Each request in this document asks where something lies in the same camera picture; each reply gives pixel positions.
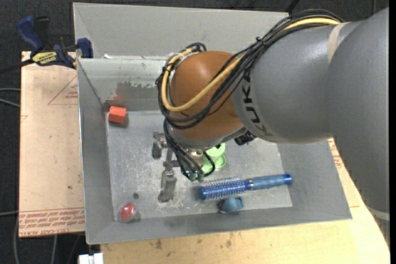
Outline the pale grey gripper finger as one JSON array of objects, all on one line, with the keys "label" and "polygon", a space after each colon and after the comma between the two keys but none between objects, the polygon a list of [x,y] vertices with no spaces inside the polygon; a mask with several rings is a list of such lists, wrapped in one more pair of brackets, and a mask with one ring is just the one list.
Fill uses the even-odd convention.
[{"label": "pale grey gripper finger", "polygon": [[161,158],[162,149],[165,144],[165,137],[161,132],[153,133],[153,143],[152,143],[152,157],[155,160]]},{"label": "pale grey gripper finger", "polygon": [[161,174],[161,189],[158,194],[158,201],[161,203],[169,202],[174,199],[174,191],[177,178],[173,170],[164,170]]}]

